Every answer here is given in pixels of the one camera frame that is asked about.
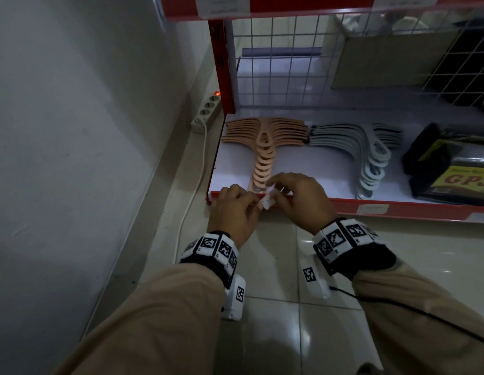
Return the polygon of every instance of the yellow label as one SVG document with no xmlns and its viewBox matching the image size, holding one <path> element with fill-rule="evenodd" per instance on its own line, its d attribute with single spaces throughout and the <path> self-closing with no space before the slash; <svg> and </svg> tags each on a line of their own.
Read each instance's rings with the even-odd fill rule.
<svg viewBox="0 0 484 375">
<path fill-rule="evenodd" d="M 431 156 L 431 153 L 433 151 L 438 150 L 441 146 L 450 142 L 452 141 L 449 141 L 448 139 L 437 139 L 436 141 L 433 142 L 431 147 L 427 149 L 427 151 L 422 155 L 422 157 L 419 158 L 418 162 L 428 159 Z"/>
<path fill-rule="evenodd" d="M 432 187 L 456 187 L 484 193 L 484 168 L 450 166 Z"/>
</svg>

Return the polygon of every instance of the left hand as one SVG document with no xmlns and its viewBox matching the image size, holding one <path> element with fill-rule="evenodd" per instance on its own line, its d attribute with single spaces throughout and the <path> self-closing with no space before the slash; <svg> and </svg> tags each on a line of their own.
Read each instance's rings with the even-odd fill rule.
<svg viewBox="0 0 484 375">
<path fill-rule="evenodd" d="M 212 201 L 208 232 L 221 230 L 230 234 L 235 246 L 240 249 L 256 229 L 261 210 L 259 198 L 237 184 L 223 187 L 219 197 Z"/>
</svg>

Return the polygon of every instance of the beige sleeve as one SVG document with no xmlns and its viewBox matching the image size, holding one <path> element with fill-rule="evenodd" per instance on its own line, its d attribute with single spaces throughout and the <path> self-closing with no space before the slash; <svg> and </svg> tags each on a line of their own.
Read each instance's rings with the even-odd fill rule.
<svg viewBox="0 0 484 375">
<path fill-rule="evenodd" d="M 211 270 L 173 265 L 87 335 L 56 374 L 212 374 L 224 299 Z"/>
<path fill-rule="evenodd" d="M 360 271 L 357 296 L 385 297 L 437 315 L 484 337 L 484 318 L 406 264 Z M 390 375 L 484 374 L 484 343 L 413 311 L 361 302 L 384 369 Z"/>
</svg>

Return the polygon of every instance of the white cable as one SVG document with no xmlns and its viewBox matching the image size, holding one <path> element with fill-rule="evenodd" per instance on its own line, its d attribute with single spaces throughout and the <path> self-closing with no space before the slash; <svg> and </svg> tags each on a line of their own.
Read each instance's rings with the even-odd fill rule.
<svg viewBox="0 0 484 375">
<path fill-rule="evenodd" d="M 183 222 L 186 218 L 186 215 L 188 214 L 188 211 L 190 210 L 191 203 L 193 202 L 193 199 L 195 198 L 195 195 L 197 194 L 198 188 L 200 187 L 200 183 L 202 182 L 202 177 L 204 176 L 205 143 L 207 142 L 207 139 L 208 139 L 208 128 L 205 125 L 205 123 L 203 123 L 202 126 L 204 127 L 204 148 L 202 149 L 202 170 L 200 171 L 200 176 L 198 177 L 198 182 L 197 182 L 197 185 L 195 186 L 195 191 L 193 191 L 193 195 L 191 196 L 191 199 L 188 202 L 188 206 L 186 207 L 186 210 L 184 211 L 183 218 L 181 219 L 181 222 L 179 223 L 178 235 L 176 236 L 176 249 L 174 250 L 174 258 L 172 259 L 173 265 L 176 263 L 176 257 L 178 255 L 179 236 L 181 235 L 181 228 L 183 227 Z"/>
</svg>

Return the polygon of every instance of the wire mesh panel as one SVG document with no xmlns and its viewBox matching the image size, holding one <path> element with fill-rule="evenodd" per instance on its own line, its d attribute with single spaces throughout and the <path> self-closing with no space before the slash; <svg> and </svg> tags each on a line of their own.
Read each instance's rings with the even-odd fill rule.
<svg viewBox="0 0 484 375">
<path fill-rule="evenodd" d="M 241 107 L 484 107 L 484 9 L 233 21 Z"/>
</svg>

